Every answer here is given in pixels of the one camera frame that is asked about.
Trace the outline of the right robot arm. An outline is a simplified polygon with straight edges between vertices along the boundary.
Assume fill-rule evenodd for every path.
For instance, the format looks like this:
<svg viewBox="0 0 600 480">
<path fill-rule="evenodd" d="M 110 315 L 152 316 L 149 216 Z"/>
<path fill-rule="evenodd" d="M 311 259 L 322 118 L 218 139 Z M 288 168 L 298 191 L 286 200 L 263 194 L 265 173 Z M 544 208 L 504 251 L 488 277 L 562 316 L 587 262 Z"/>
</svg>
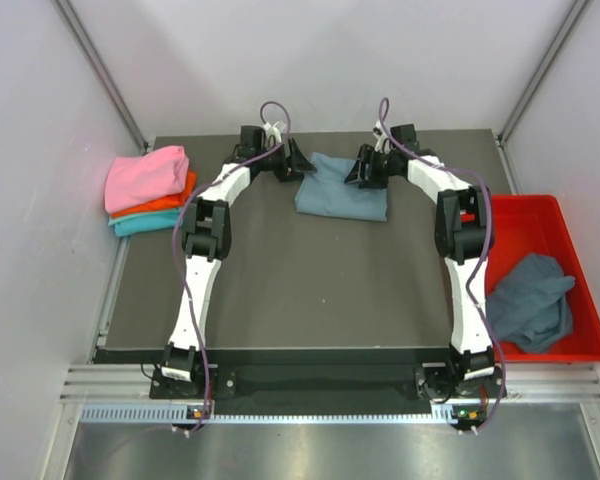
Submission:
<svg viewBox="0 0 600 480">
<path fill-rule="evenodd" d="M 392 177 L 418 187 L 435 203 L 434 243 L 451 285 L 453 329 L 446 380 L 467 396 L 495 372 L 492 336 L 485 326 L 485 280 L 494 243 L 491 198 L 486 186 L 458 176 L 431 151 L 422 150 L 412 124 L 373 128 L 376 143 L 360 147 L 347 184 L 381 189 Z"/>
</svg>

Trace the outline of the grey-blue polo shirt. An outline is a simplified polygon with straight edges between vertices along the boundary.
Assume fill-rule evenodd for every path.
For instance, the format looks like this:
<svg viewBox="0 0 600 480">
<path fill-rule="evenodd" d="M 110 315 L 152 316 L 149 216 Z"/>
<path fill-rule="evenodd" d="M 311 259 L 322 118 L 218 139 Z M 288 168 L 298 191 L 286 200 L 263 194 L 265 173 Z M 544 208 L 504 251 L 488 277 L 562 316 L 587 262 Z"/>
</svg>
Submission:
<svg viewBox="0 0 600 480">
<path fill-rule="evenodd" d="M 386 222 L 387 190 L 360 189 L 345 183 L 356 161 L 314 152 L 310 157 L 316 168 L 304 176 L 295 196 L 297 213 L 322 217 Z"/>
</svg>

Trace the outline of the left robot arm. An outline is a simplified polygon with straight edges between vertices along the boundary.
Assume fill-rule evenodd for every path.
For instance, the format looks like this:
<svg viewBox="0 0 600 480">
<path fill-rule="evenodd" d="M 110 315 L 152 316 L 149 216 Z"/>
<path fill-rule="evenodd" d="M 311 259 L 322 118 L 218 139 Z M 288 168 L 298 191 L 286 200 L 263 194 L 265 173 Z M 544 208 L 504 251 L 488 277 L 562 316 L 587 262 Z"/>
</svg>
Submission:
<svg viewBox="0 0 600 480">
<path fill-rule="evenodd" d="M 183 395 L 196 396 L 206 387 L 204 326 L 216 276 L 232 245 L 233 203 L 260 173 L 270 172 L 285 182 L 315 171 L 285 122 L 243 126 L 217 177 L 196 188 L 182 208 L 174 235 L 184 255 L 177 263 L 183 294 L 160 372 Z"/>
</svg>

